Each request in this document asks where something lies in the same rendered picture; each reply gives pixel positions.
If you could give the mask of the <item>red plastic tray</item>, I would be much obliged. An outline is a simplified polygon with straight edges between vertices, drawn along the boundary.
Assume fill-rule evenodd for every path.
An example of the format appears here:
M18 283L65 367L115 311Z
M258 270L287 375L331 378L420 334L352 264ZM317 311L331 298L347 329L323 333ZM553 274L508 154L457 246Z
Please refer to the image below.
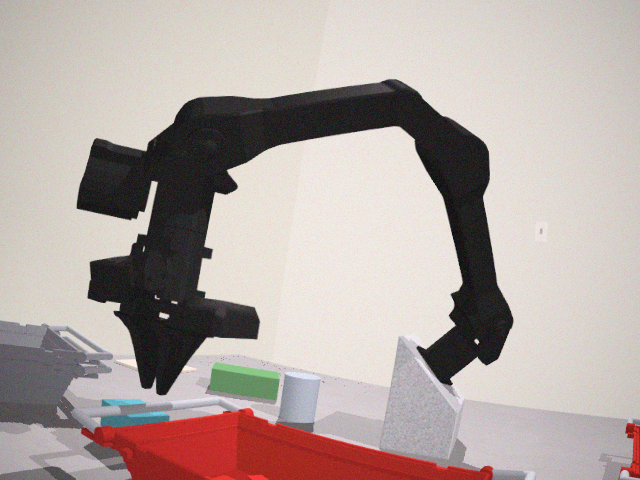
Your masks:
M493 480L491 466L445 468L268 422L246 408L81 434L119 451L132 480Z

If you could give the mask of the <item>cream flat panel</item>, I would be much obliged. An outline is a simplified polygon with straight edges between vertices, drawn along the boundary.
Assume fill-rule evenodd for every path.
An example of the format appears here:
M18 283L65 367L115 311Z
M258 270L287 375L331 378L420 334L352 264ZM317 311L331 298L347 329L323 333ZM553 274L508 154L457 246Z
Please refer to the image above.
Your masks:
M136 360L134 359L130 359L130 360L115 360L115 363L121 364L121 365L125 365L128 368L134 369L138 371L137 365L136 365ZM197 372L196 368L192 368L192 367L188 367L185 366L182 370L182 372L180 373L187 373L187 372Z

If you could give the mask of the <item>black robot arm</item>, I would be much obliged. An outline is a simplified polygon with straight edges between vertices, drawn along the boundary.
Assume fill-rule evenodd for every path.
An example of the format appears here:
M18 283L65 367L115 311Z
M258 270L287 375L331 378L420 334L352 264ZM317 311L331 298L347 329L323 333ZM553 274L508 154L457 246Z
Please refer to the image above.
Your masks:
M195 98L146 151L95 138L77 209L137 220L154 181L149 224L206 236L215 192L238 189L229 169L278 145L391 126L415 139L415 150L444 199L456 248L462 285L450 294L455 306L449 314L456 325L427 350L416 347L438 381L451 386L450 378L476 357L484 365L498 360L514 324L497 285L483 200L489 150L400 80L274 98ZM164 288L157 298L172 301L169 250L143 248L133 243L129 256L90 262L92 297L130 303Z

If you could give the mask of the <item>light grey cylinder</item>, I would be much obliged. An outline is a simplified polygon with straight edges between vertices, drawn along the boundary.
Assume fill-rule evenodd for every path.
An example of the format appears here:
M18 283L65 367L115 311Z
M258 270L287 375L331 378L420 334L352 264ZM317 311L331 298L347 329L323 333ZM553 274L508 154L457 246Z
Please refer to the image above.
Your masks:
M291 422L312 423L321 377L297 372L287 372L284 376L279 417Z

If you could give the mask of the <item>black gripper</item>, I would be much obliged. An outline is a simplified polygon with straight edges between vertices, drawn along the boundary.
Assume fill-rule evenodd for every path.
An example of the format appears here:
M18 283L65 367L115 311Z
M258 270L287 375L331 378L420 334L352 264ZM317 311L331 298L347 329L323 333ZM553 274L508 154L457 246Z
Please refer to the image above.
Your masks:
M166 395L186 363L206 337L258 339L259 317L255 307L205 298L198 290L203 258L212 259L213 249L204 247L206 236L161 225L149 225L147 234L138 233L136 245L145 250L169 250L175 274L172 301L155 298L156 290L130 303L120 303L113 311L128 328L134 347L140 384ZM171 302L177 302L173 304ZM169 314L168 319L159 317Z

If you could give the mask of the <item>green rectangular block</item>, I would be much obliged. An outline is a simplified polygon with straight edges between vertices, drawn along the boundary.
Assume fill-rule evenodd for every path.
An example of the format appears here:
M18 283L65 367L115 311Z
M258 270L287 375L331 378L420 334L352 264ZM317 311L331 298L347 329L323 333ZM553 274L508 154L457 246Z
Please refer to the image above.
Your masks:
M277 400L278 372L215 362L210 378L212 391Z

